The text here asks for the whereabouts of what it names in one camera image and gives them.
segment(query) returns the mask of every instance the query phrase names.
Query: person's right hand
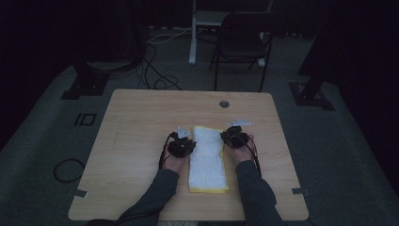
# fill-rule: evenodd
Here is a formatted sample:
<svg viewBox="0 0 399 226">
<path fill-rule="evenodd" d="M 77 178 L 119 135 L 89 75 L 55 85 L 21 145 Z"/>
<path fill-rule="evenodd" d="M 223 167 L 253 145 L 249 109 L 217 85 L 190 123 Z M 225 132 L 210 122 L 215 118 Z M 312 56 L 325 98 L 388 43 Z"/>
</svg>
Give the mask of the person's right hand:
<svg viewBox="0 0 399 226">
<path fill-rule="evenodd" d="M 256 152 L 255 146 L 252 141 L 253 135 L 248 135 L 248 136 L 249 136 L 249 140 L 248 140 L 247 145 L 253 152 Z M 232 148 L 230 148 L 230 149 L 232 151 L 232 155 L 237 164 L 244 162 L 244 161 L 253 160 L 253 155 L 246 145 L 244 145 L 243 147 L 238 148 L 238 149 L 232 149 Z"/>
</svg>

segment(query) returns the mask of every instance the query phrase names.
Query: chair leg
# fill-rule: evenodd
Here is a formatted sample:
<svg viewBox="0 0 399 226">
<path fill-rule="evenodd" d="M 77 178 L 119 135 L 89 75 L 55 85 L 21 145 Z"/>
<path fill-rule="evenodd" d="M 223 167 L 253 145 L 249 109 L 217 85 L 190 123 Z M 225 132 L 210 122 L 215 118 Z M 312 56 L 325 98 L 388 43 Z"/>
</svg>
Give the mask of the chair leg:
<svg viewBox="0 0 399 226">
<path fill-rule="evenodd" d="M 266 77 L 266 67 L 267 67 L 267 64 L 264 65 L 264 68 L 263 68 L 263 72 L 262 72 L 262 81 L 261 81 L 261 86 L 259 87 L 259 92 L 262 92 L 263 83 L 264 83 L 264 78 Z"/>
<path fill-rule="evenodd" d="M 212 56 L 212 61 L 211 61 L 211 65 L 209 66 L 209 70 L 212 70 L 212 65 L 214 65 L 216 50 L 217 50 L 217 47 L 214 50 L 214 55 Z"/>
<path fill-rule="evenodd" d="M 249 66 L 249 68 L 248 68 L 249 70 L 252 68 L 252 66 L 255 64 L 256 61 L 258 61 L 258 59 L 254 59 L 254 60 L 252 61 L 252 63 L 250 64 L 250 66 Z"/>
<path fill-rule="evenodd" d="M 267 48 L 266 58 L 264 59 L 264 67 L 263 67 L 263 74 L 262 74 L 262 81 L 261 86 L 259 87 L 259 92 L 262 92 L 264 78 L 266 76 L 267 65 L 269 64 L 270 53 L 272 52 L 272 41 L 270 40 L 269 46 Z"/>
<path fill-rule="evenodd" d="M 215 81 L 214 81 L 214 91 L 217 88 L 217 74 L 219 72 L 219 52 L 216 52 L 216 70 L 215 70 Z"/>
</svg>

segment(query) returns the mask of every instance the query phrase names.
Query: tripod base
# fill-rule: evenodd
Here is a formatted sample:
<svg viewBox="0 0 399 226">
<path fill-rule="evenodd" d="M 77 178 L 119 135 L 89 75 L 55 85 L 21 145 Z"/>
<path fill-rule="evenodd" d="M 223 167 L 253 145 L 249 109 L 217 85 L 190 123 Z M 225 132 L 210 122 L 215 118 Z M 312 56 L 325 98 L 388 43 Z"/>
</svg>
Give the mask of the tripod base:
<svg viewBox="0 0 399 226">
<path fill-rule="evenodd" d="M 77 76 L 68 91 L 64 91 L 61 100 L 78 100 L 80 96 L 102 96 L 109 73 L 95 73 L 93 81 L 87 82 L 82 76 Z"/>
</svg>

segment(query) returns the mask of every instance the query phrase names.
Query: desk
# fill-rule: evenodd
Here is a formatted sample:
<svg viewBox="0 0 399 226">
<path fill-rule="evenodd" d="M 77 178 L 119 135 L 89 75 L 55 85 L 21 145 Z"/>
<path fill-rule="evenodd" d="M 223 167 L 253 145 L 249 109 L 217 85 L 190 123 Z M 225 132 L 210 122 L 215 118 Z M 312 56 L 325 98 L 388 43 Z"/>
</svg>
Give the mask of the desk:
<svg viewBox="0 0 399 226">
<path fill-rule="evenodd" d="M 222 100 L 230 106 L 221 107 Z M 306 219 L 303 195 L 292 192 L 300 185 L 270 94 L 136 89 L 114 91 L 78 187 L 88 194 L 74 197 L 70 219 L 116 219 L 136 203 L 157 172 L 168 134 L 178 126 L 185 130 L 196 125 L 227 129 L 226 122 L 236 119 L 252 121 L 243 129 L 255 136 L 262 175 L 275 191 L 281 217 Z M 177 194 L 161 212 L 161 220 L 244 219 L 235 163 L 232 154 L 223 152 L 230 191 L 189 192 L 186 164 Z"/>
</svg>

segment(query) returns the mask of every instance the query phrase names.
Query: gray carpet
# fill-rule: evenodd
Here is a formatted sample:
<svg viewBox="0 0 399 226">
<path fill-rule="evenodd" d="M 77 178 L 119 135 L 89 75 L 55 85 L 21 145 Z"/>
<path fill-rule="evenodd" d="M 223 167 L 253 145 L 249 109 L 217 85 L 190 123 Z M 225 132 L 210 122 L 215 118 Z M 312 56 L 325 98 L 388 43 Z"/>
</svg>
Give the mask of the gray carpet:
<svg viewBox="0 0 399 226">
<path fill-rule="evenodd" d="M 152 35 L 166 32 L 178 33 L 161 30 L 152 31 Z M 213 35 L 199 36 L 215 40 Z M 195 66 L 188 65 L 187 35 L 154 44 L 157 54 L 152 65 L 162 75 L 175 76 L 184 90 L 212 90 L 214 71 L 208 67 L 214 45 L 205 40 L 199 40 Z M 311 40 L 276 39 L 263 87 L 264 92 L 274 97 L 299 182 L 311 193 L 305 198 L 311 222 L 287 222 L 287 225 L 399 225 L 399 199 L 337 88 L 328 83 L 322 88 L 336 111 L 295 104 L 288 83 L 309 79 L 298 76 L 297 72 L 310 47 Z M 149 47 L 146 59 L 150 60 L 153 53 Z M 116 66 L 92 65 L 102 69 Z M 53 169 L 69 158 L 86 163 L 113 90 L 146 89 L 139 82 L 146 64 L 143 66 L 137 72 L 113 73 L 103 96 L 83 96 L 75 101 L 60 100 L 76 76 L 74 69 L 67 68 L 54 80 L 0 153 L 0 225 L 86 224 L 68 219 L 71 192 L 78 182 L 58 182 Z M 218 90 L 256 91 L 261 72 L 257 67 L 248 71 L 246 65 L 222 65 Z M 148 71 L 152 86 L 158 77 L 154 71 Z M 79 114 L 97 114 L 97 117 L 91 126 L 75 125 Z M 59 169 L 63 178 L 80 173 L 82 169 L 73 162 Z"/>
</svg>

